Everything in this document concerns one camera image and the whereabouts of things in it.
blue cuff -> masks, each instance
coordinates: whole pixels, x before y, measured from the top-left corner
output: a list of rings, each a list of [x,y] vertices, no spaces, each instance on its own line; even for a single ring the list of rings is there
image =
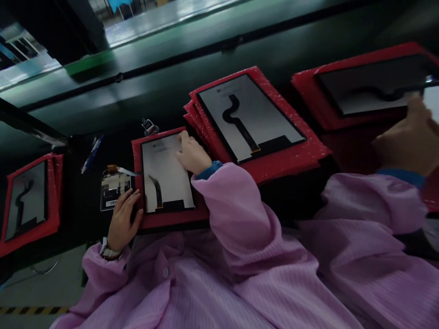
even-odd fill
[[[402,169],[380,169],[376,173],[396,177],[416,186],[417,188],[421,188],[425,185],[425,177],[413,171]]]
[[[197,179],[207,180],[210,176],[212,176],[219,168],[221,168],[223,164],[219,161],[214,161],[210,167],[206,170],[202,171],[199,175],[197,175]]]

red protective foam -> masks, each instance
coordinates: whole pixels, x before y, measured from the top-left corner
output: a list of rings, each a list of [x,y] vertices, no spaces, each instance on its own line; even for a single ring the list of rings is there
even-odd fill
[[[187,112],[184,117],[189,122],[189,124],[195,128],[198,136],[201,138],[204,145],[206,145],[206,147],[208,148],[209,156],[212,160],[217,160],[219,158],[218,154],[216,153],[215,148],[211,146],[211,138],[206,131],[206,126],[204,125],[203,120],[201,119],[195,105],[191,101],[189,104],[185,105],[184,109]]]
[[[370,175],[380,168],[380,160],[372,147],[372,141],[391,126],[356,127],[323,135],[321,138],[331,149],[341,171]],[[427,179],[421,195],[430,212],[439,212],[439,169]]]
[[[410,42],[296,73],[293,76],[292,83],[302,95],[305,104],[308,106],[314,118],[316,118],[322,128],[327,131],[366,122],[383,121],[392,118],[402,119],[405,116],[405,111],[402,109],[389,109],[376,113],[371,112],[358,117],[340,117],[337,109],[331,105],[326,95],[320,89],[315,75],[417,54],[425,54],[439,65],[439,58],[429,53],[417,43]]]
[[[133,146],[133,154],[134,154],[134,170],[135,172],[143,172],[142,168],[142,148],[141,145],[146,142],[150,142],[156,139],[160,139],[169,135],[173,135],[175,133],[182,132],[186,130],[185,127],[177,128],[173,130],[169,130],[167,132],[159,133],[153,136],[144,137],[141,139],[136,139],[131,141]],[[140,190],[140,192],[144,193],[144,185],[142,176],[135,177],[136,188]],[[209,209],[204,202],[203,196],[195,191],[195,203],[197,209],[195,210],[185,210],[182,212],[165,212],[159,214],[145,214],[143,216],[142,223],[140,224],[139,229],[148,229],[148,228],[156,228],[156,227],[165,227],[176,224],[183,224],[189,222],[196,222],[200,220],[205,220],[209,218]],[[137,206],[139,209],[143,208],[144,198],[140,198],[137,201]]]
[[[200,138],[203,140],[206,146],[210,147],[210,137],[207,134],[206,126],[204,125],[203,120],[201,119],[193,102],[191,101],[188,104],[186,104],[184,106],[184,109],[186,110],[187,114],[190,116],[192,122],[194,123],[195,130],[197,131]]]
[[[58,231],[59,226],[59,202],[56,191],[56,182],[55,182],[55,172],[54,172],[54,164],[52,161],[52,154],[47,154],[27,166],[17,170],[13,174],[7,176],[8,179],[8,191],[6,194],[6,204],[5,204],[5,214],[3,218],[3,229],[0,240],[0,257],[3,257],[18,248],[29,244],[33,241],[39,240],[46,236],[52,235]],[[12,185],[14,182],[14,178],[18,175],[24,173],[25,171],[31,169],[32,167],[47,161],[47,184],[48,184],[48,218],[45,222],[38,224],[32,230],[23,235],[20,235],[8,242],[5,242],[6,238],[6,228],[8,225],[9,218],[9,209],[11,207],[11,198],[12,198]]]
[[[196,106],[196,109],[204,123],[207,135],[210,138],[211,148],[217,153],[218,159],[223,163],[233,162],[232,157],[222,144],[217,132],[215,131],[215,128],[212,126],[209,118],[201,107],[196,94],[243,74],[248,74],[253,78],[253,80],[262,88],[268,97],[271,98],[271,100],[280,108],[280,110],[285,113],[285,115],[294,123],[294,125],[306,136],[307,141],[291,146],[287,149],[265,155],[261,158],[245,162],[240,166],[252,175],[257,184],[261,184],[268,180],[286,175],[298,174],[300,172],[319,167],[318,160],[329,155],[329,149],[322,144],[306,122],[270,84],[267,78],[256,66],[212,82],[190,93],[192,101],[194,102],[194,105]]]
[[[58,214],[61,218],[62,200],[63,200],[63,163],[64,154],[54,155],[55,162],[55,186],[58,197]]]

floor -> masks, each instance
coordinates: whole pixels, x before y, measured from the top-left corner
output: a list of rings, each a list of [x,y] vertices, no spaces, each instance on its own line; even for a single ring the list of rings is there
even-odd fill
[[[55,258],[36,264],[43,271],[58,260],[48,274],[37,276],[30,268],[15,273],[0,291],[0,307],[71,307],[82,295],[82,257],[80,246]],[[2,329],[46,329],[58,315],[0,315]]]

gray screen back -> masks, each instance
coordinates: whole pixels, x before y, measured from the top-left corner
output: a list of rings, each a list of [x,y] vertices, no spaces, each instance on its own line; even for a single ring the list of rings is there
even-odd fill
[[[397,101],[383,101],[371,93],[350,91],[376,87],[385,94],[395,89],[421,85],[430,74],[421,65],[420,56],[409,56],[380,63],[319,74],[324,87],[344,115],[406,106],[413,92]]]

yellow and black hazard stripe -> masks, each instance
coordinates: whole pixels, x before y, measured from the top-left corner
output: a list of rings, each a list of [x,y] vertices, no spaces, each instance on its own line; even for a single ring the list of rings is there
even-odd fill
[[[53,315],[66,314],[68,307],[0,307],[0,314],[20,314],[20,315]]]

